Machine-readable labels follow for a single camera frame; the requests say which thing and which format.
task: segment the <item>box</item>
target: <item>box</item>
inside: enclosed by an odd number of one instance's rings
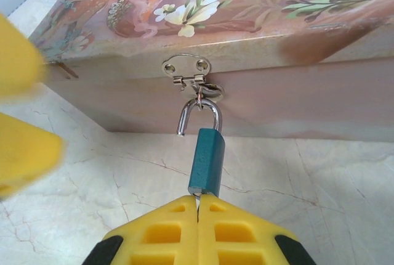
[[[206,78],[226,135],[392,142],[392,1],[58,0],[30,39],[109,131],[174,133]]]

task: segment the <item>metal hasp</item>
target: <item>metal hasp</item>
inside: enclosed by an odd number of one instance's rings
[[[225,141],[220,133],[222,114],[218,106],[207,99],[195,99],[187,102],[179,120],[178,135],[184,135],[190,113],[194,107],[199,105],[213,112],[214,128],[199,130],[188,191],[196,197],[200,197],[202,194],[219,196]]]
[[[206,75],[211,70],[211,63],[204,57],[191,54],[177,54],[165,60],[161,69],[180,86],[180,94],[185,99],[194,99],[198,93],[204,98],[218,102],[224,97],[224,89],[214,83],[206,83]]]

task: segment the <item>metal shackle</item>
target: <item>metal shackle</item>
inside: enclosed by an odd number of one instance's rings
[[[182,113],[180,114],[177,130],[177,134],[179,136],[185,135],[190,113],[195,106],[199,105],[202,105],[204,108],[207,107],[212,111],[214,114],[214,129],[216,129],[218,132],[222,131],[222,112],[220,112],[219,107],[209,99],[193,99],[186,103],[182,109]]]

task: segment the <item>teal padlock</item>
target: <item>teal padlock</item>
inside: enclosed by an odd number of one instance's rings
[[[213,112],[214,128],[201,128],[199,130],[188,191],[197,197],[202,194],[219,196],[225,151],[225,141],[220,133],[222,130],[222,114],[218,106],[209,99],[191,100],[182,110],[178,135],[184,135],[190,113],[195,106],[208,108]]]

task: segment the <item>white marble surface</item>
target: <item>white marble surface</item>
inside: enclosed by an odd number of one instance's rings
[[[0,204],[0,263],[81,264],[111,229],[187,193],[196,137],[104,131],[48,89],[0,111],[68,142]],[[392,264],[394,145],[226,137],[221,198],[295,232],[318,264]]]

